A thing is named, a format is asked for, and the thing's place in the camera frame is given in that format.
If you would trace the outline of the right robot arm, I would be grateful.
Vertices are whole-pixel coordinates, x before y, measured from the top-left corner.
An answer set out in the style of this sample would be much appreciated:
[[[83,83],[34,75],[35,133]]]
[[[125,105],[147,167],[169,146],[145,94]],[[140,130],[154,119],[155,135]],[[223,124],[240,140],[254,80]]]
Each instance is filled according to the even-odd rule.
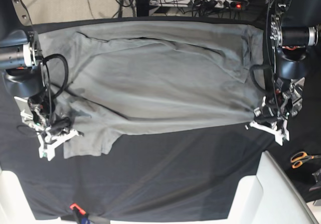
[[[51,91],[48,67],[53,59],[64,66],[63,83],[56,93]],[[55,99],[67,87],[68,63],[61,54],[43,56],[38,33],[22,0],[1,0],[1,76],[20,109],[22,126],[35,131],[40,158],[51,161],[57,147],[83,136],[72,128],[69,117],[55,114]]]

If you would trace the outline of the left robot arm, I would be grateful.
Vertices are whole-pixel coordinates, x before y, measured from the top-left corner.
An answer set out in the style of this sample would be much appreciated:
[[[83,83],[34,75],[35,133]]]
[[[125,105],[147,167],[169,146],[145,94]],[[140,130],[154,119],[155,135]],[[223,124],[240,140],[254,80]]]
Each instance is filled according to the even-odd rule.
[[[255,87],[264,94],[249,126],[290,140],[288,118],[302,108],[305,77],[320,45],[320,0],[267,0],[263,42],[268,62],[250,67]]]

